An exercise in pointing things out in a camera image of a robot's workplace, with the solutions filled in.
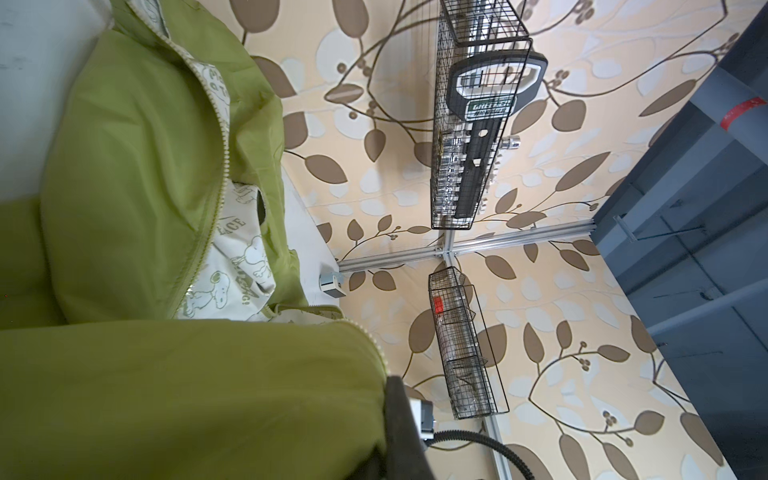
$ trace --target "leaf patterned wallpaper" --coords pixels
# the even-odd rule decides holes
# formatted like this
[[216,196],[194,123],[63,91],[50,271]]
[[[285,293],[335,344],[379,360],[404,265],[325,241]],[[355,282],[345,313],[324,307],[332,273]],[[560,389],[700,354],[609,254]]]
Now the leaf patterned wallpaper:
[[[336,258],[435,242],[439,0],[202,3],[283,99],[283,164]],[[508,122],[522,146],[502,157],[491,209],[458,238],[592,217],[762,4],[528,0],[545,82]]]
[[[735,480],[588,238],[457,260],[485,318],[487,332],[475,320],[480,349],[509,402],[497,417],[503,441],[536,479]],[[479,431],[476,419],[451,414],[427,290],[439,268],[425,260],[354,273],[341,307],[372,332],[409,394],[435,403],[438,429]],[[456,450],[430,452],[441,455],[430,457],[439,478],[493,478],[481,473],[492,468],[487,452],[447,446]]]

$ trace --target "snoopy print fabric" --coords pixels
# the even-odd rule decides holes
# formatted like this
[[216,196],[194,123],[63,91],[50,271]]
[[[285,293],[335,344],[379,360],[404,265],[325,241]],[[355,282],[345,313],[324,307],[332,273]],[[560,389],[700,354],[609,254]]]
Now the snoopy print fabric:
[[262,310],[268,310],[275,279],[261,239],[259,189],[231,180],[225,189],[214,243],[178,318],[264,322],[272,316]]

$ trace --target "black wire basket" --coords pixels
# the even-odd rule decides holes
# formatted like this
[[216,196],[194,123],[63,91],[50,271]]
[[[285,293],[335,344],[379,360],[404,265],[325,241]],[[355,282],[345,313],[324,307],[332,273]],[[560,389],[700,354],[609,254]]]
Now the black wire basket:
[[[490,375],[497,376],[499,386],[502,384],[501,374],[495,365],[492,369],[486,368],[488,360],[482,356],[475,331],[476,314],[469,309],[467,299],[467,289],[474,292],[474,287],[465,282],[464,274],[453,266],[429,276],[429,301],[432,304],[435,333],[456,419],[509,411],[504,389],[492,388],[488,371],[491,371]],[[479,305],[478,311],[483,328],[481,335],[488,335]],[[498,358],[502,353],[494,354],[490,339],[486,337],[486,340],[492,358]]]
[[524,105],[518,101],[518,90],[521,85],[523,90],[530,87],[531,80],[537,87],[544,72],[540,61],[531,63],[531,37],[509,0],[441,0],[441,4],[432,228],[467,230],[481,204],[507,119],[516,106]]

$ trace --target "black hose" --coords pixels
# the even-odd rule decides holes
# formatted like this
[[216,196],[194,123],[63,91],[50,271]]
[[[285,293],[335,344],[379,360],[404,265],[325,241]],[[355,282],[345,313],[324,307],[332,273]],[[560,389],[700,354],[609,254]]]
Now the black hose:
[[507,460],[512,462],[512,464],[517,467],[518,470],[520,470],[520,473],[523,474],[525,480],[535,480],[533,473],[531,473],[531,470],[528,468],[525,462],[523,462],[520,457],[518,457],[512,450],[510,450],[508,446],[480,433],[470,432],[469,430],[444,430],[442,432],[435,432],[435,438],[431,440],[425,440],[424,443],[429,447],[435,443],[447,442],[448,440],[462,440],[465,442],[480,443],[486,447],[494,449],[496,452],[499,452],[504,457],[506,457]]

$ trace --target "red tag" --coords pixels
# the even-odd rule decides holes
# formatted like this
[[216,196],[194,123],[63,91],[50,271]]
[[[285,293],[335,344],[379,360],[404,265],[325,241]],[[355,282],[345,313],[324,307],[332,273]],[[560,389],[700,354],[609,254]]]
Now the red tag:
[[760,97],[750,98],[747,101],[741,102],[736,107],[731,108],[728,113],[725,114],[723,120],[720,121],[720,128],[728,131],[728,127],[730,127],[733,121],[738,117],[742,116],[745,112],[752,110],[755,107],[759,107],[760,105],[765,104],[766,101]]

